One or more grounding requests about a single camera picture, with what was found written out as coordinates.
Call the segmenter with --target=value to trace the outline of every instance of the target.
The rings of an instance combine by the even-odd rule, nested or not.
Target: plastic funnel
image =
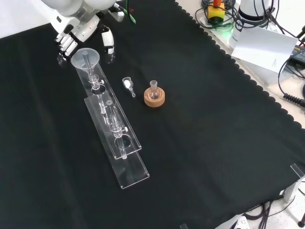
[[[100,55],[97,51],[90,48],[79,49],[71,58],[71,63],[75,68],[81,69],[88,72],[87,65],[84,60],[84,55],[88,54],[91,63],[91,68],[93,69],[95,65],[100,61]]]

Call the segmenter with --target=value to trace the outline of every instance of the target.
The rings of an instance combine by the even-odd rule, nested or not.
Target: clear acrylic stand
[[[182,225],[180,225],[180,229],[188,229],[187,225],[184,223]]]
[[[295,174],[297,174],[299,179],[286,189],[285,195],[284,195],[284,201],[286,203],[289,203],[292,200],[292,198],[295,196],[295,193],[298,191],[298,189],[302,183],[302,180],[305,177],[305,174],[302,172],[302,170],[300,170],[300,168],[296,164],[293,164],[290,167],[295,172]]]
[[[93,49],[80,49],[71,63],[86,90],[85,103],[121,188],[149,177],[138,151],[142,148]]]

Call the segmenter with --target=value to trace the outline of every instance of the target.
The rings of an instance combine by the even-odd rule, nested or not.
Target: electronic equipment
[[[291,55],[294,55],[300,51],[305,51],[305,47],[296,45]],[[293,56],[289,62],[297,63],[299,65],[305,66],[305,52],[301,52],[298,55]]]
[[[219,6],[224,9],[224,3],[221,0],[214,0],[213,6],[208,6],[208,22],[210,24],[222,23],[224,21],[224,10],[221,8],[215,8]]]

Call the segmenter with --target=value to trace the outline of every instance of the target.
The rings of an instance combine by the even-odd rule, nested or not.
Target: glass vial
[[[150,82],[151,87],[148,91],[148,97],[151,99],[158,99],[161,97],[161,91],[158,88],[157,84],[158,84],[158,82],[155,80],[152,80]]]

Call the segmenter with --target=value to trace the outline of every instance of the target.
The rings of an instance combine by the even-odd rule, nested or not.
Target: circular hole
[[[102,94],[102,93],[104,93],[106,91],[106,87],[105,87],[105,85],[100,85],[100,88],[99,89],[97,89],[97,90],[94,90],[93,88],[91,89],[91,92],[93,93],[93,94]]]
[[[115,146],[118,147],[119,149],[127,148],[127,147],[129,147],[131,145],[132,139],[129,137],[129,135],[122,135],[122,137],[116,138],[114,143],[115,143]]]
[[[122,124],[120,122],[117,122],[116,124],[111,123],[110,130],[113,132],[115,137],[119,137],[122,134]]]
[[[110,106],[110,105],[112,105],[112,101],[111,100],[108,100],[107,102],[106,102],[106,104],[108,105],[108,106]]]

